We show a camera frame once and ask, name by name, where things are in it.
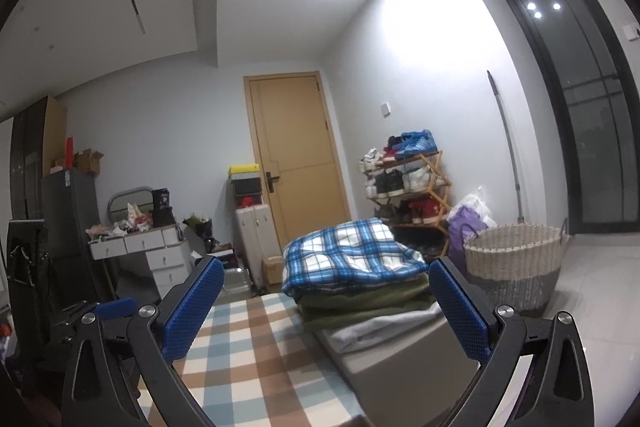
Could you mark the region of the blue plaid flannel shirt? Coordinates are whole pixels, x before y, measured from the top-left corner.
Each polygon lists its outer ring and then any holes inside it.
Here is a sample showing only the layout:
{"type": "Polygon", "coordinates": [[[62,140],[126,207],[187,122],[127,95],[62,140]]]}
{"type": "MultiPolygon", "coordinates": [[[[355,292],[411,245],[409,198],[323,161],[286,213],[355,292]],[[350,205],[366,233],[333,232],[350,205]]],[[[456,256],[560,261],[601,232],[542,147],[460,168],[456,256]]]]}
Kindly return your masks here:
{"type": "Polygon", "coordinates": [[[378,218],[341,223],[286,245],[282,291],[292,297],[370,291],[428,270],[419,251],[396,241],[378,218]]]}

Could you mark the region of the silver aluminium suitcase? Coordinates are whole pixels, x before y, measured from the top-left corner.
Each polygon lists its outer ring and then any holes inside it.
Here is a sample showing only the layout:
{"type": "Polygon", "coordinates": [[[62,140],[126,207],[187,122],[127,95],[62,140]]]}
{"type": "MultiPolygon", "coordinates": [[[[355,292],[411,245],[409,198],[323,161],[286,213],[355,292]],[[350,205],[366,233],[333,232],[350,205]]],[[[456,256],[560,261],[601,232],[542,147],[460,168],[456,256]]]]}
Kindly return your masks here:
{"type": "Polygon", "coordinates": [[[253,297],[253,283],[250,273],[244,267],[224,270],[224,286],[218,296],[222,303],[246,300],[253,297]]]}

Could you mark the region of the white desk with drawers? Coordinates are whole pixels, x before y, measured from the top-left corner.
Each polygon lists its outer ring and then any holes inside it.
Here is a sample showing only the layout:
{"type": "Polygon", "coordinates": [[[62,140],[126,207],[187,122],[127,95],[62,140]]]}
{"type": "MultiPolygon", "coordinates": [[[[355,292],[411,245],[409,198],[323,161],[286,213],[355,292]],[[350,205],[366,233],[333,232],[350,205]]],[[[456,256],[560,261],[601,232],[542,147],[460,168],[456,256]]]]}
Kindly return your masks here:
{"type": "Polygon", "coordinates": [[[178,225],[107,236],[89,247],[105,265],[118,298],[163,299],[193,269],[192,249],[178,225]]]}

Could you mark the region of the grey padded bench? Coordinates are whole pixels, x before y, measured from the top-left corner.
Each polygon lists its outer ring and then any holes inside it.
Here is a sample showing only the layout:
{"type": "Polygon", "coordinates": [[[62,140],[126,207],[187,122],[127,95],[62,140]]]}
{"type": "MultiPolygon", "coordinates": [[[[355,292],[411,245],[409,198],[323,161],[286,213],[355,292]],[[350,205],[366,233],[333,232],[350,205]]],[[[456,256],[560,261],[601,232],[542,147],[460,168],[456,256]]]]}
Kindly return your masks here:
{"type": "Polygon", "coordinates": [[[316,337],[375,426],[435,426],[478,369],[445,317],[344,355],[330,346],[326,333],[316,337]]]}

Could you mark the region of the woven laundry basket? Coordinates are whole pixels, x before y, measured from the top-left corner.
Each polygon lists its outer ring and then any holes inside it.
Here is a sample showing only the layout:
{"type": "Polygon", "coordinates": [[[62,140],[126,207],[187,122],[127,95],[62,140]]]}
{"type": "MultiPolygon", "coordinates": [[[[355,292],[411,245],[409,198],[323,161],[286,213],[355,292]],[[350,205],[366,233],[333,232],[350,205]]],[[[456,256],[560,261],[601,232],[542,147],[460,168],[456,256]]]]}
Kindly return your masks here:
{"type": "Polygon", "coordinates": [[[520,223],[473,231],[463,241],[466,278],[494,305],[539,317],[558,283],[569,241],[566,223],[559,228],[520,223]]]}

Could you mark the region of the checked bed blanket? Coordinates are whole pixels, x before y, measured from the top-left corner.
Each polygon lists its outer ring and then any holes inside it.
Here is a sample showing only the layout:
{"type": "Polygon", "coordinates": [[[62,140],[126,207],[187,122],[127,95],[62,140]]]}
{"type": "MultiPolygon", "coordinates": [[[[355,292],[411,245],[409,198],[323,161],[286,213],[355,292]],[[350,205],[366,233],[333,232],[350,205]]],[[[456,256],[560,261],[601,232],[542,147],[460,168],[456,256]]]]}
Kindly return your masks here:
{"type": "Polygon", "coordinates": [[[172,367],[217,426],[367,426],[355,392],[294,300],[269,294],[213,306],[172,367]]]}

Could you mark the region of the cardboard box on floor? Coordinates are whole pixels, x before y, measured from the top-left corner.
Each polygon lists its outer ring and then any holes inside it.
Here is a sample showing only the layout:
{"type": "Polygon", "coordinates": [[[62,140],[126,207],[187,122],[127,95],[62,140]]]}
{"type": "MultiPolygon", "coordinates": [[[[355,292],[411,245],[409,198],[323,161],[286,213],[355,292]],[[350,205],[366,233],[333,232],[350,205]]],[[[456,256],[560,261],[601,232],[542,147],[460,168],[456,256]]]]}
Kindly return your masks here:
{"type": "Polygon", "coordinates": [[[274,256],[262,260],[262,274],[264,274],[266,285],[281,285],[283,279],[283,257],[274,256]]]}

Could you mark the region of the purple bag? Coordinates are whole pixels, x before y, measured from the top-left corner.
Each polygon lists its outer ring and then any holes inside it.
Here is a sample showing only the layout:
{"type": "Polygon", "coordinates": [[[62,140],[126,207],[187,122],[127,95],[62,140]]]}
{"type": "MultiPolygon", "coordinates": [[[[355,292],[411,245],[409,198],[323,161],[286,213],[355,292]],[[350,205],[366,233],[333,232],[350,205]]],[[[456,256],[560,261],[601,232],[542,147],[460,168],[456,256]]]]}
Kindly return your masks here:
{"type": "Polygon", "coordinates": [[[470,207],[461,206],[448,220],[449,259],[457,269],[466,274],[464,242],[487,229],[480,215],[470,207]]]}

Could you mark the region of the white narrow cabinet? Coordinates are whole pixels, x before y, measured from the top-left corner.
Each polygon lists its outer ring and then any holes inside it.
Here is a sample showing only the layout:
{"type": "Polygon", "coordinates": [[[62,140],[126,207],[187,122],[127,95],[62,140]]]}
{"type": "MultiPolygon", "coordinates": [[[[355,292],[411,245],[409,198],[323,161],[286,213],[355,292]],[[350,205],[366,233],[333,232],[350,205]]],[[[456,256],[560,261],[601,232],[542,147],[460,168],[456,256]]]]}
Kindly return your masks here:
{"type": "Polygon", "coordinates": [[[265,289],[268,283],[264,275],[264,262],[282,256],[270,207],[262,204],[240,208],[235,210],[235,218],[250,276],[258,289],[265,289]]]}

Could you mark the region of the white folded garment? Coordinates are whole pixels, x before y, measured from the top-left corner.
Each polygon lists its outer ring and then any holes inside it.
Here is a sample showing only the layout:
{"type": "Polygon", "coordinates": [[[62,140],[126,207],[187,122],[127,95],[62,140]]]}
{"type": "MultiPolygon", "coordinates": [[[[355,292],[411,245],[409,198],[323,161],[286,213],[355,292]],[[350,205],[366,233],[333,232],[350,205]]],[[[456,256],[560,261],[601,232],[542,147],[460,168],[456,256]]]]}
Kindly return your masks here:
{"type": "Polygon", "coordinates": [[[323,329],[322,337],[340,355],[362,351],[385,343],[418,327],[431,324],[442,315],[438,303],[425,310],[373,317],[341,329],[323,329]]]}

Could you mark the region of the black refrigerator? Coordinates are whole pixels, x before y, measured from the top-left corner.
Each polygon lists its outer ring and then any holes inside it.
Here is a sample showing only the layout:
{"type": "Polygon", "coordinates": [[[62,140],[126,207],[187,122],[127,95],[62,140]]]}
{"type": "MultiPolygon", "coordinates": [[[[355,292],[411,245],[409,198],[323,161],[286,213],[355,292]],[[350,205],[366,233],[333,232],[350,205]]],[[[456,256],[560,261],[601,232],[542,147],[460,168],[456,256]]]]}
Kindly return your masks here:
{"type": "Polygon", "coordinates": [[[53,286],[61,305],[110,299],[104,266],[93,259],[87,233],[100,223],[93,176],[77,169],[51,173],[42,179],[41,195],[53,286]]]}

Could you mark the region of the olive green folded jacket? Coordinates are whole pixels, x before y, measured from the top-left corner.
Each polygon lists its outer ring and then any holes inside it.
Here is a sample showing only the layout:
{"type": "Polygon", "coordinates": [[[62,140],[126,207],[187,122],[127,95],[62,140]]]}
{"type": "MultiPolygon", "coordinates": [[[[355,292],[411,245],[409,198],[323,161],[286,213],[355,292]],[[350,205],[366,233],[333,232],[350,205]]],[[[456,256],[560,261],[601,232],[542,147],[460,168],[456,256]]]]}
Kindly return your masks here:
{"type": "Polygon", "coordinates": [[[375,317],[427,310],[434,302],[428,275],[370,291],[335,295],[305,295],[296,300],[306,329],[342,329],[375,317]]]}

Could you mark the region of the cardboard box on refrigerator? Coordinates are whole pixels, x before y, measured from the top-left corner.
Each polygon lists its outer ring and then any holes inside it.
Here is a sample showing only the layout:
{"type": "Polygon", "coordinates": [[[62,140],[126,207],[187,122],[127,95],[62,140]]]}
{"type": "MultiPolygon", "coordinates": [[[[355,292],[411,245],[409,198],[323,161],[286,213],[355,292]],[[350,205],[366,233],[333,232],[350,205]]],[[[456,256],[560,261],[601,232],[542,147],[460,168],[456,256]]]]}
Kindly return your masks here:
{"type": "Polygon", "coordinates": [[[74,157],[75,168],[82,173],[89,173],[93,176],[99,176],[101,172],[101,160],[104,154],[98,150],[83,150],[81,153],[76,153],[74,157]]]}

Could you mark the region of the stacked shoe boxes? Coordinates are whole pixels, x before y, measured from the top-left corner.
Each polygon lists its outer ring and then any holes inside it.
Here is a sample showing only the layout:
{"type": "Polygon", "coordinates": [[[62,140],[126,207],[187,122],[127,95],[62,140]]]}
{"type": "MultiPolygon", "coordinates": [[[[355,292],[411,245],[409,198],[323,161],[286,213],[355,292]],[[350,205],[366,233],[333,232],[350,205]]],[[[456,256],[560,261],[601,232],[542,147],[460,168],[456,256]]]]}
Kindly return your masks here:
{"type": "Polygon", "coordinates": [[[229,168],[228,178],[236,207],[262,203],[262,175],[258,164],[233,165],[229,168]]]}

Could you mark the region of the wooden shoe rack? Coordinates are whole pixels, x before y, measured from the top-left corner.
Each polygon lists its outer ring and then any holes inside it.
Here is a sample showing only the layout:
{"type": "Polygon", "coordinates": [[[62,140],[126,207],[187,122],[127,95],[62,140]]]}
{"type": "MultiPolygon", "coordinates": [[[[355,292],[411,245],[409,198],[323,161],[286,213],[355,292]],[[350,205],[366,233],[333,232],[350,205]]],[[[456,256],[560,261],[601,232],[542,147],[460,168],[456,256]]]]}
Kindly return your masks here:
{"type": "Polygon", "coordinates": [[[374,217],[396,241],[427,260],[446,256],[451,181],[430,130],[390,136],[383,150],[372,148],[358,160],[358,170],[366,177],[364,191],[374,217]]]}

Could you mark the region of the wooden door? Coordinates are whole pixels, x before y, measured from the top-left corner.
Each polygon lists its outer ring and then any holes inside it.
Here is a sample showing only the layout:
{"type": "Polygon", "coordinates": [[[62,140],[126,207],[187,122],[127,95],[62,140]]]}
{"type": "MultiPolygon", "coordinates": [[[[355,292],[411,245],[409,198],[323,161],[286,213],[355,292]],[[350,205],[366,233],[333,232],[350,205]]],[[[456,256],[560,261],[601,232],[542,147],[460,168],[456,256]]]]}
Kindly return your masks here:
{"type": "Polygon", "coordinates": [[[320,74],[246,76],[244,87],[280,245],[352,219],[320,74]]]}

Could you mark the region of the dark tall wardrobe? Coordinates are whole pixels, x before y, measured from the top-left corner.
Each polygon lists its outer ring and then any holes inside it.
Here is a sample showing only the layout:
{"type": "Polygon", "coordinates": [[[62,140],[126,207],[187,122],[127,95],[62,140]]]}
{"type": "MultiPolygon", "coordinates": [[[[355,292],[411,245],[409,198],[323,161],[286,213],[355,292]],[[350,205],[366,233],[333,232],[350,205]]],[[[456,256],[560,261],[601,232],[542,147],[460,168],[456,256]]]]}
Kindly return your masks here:
{"type": "Polygon", "coordinates": [[[10,194],[15,220],[42,218],[41,180],[64,156],[66,108],[45,96],[13,119],[10,194]]]}

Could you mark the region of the black framed glass door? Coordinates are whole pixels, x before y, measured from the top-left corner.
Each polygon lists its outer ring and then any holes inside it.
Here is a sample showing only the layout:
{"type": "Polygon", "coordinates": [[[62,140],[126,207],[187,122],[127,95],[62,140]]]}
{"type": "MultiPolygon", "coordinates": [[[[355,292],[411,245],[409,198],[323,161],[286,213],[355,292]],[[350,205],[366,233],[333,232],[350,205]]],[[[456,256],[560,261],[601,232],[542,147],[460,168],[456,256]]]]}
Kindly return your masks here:
{"type": "Polygon", "coordinates": [[[639,230],[639,95],[598,0],[506,0],[550,98],[574,233],[639,230]]]}

